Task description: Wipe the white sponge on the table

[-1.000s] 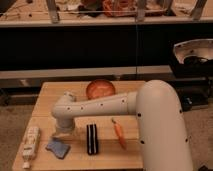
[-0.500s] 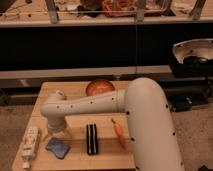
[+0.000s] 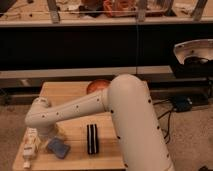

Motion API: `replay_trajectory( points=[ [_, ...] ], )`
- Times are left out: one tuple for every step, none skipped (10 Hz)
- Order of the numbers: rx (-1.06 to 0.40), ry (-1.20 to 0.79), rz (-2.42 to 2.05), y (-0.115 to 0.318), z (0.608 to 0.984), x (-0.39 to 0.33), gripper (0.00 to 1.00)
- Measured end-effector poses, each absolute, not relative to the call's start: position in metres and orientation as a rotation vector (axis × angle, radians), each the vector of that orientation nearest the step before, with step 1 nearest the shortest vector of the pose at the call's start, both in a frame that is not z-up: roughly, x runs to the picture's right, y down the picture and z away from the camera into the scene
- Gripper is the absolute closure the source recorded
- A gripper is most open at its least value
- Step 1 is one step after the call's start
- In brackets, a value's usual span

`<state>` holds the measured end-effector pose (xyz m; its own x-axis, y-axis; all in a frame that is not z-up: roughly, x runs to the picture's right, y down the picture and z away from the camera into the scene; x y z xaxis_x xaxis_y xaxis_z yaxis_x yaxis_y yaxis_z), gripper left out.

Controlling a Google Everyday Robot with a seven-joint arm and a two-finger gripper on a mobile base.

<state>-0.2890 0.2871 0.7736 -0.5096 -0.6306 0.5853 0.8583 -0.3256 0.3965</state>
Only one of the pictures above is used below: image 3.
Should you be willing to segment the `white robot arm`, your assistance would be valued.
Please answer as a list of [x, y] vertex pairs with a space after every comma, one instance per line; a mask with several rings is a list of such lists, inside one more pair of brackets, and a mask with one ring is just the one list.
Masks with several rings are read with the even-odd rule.
[[126, 171], [175, 171], [149, 87], [131, 74], [119, 75], [103, 90], [54, 107], [39, 97], [25, 124], [45, 137], [53, 134], [57, 122], [102, 112], [111, 114]]

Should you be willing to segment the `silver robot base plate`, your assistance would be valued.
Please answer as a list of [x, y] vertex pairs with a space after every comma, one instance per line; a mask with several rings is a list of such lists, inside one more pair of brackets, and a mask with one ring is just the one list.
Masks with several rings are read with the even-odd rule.
[[213, 39], [196, 39], [174, 45], [173, 53], [182, 65], [185, 60], [197, 57], [204, 61], [213, 60]]

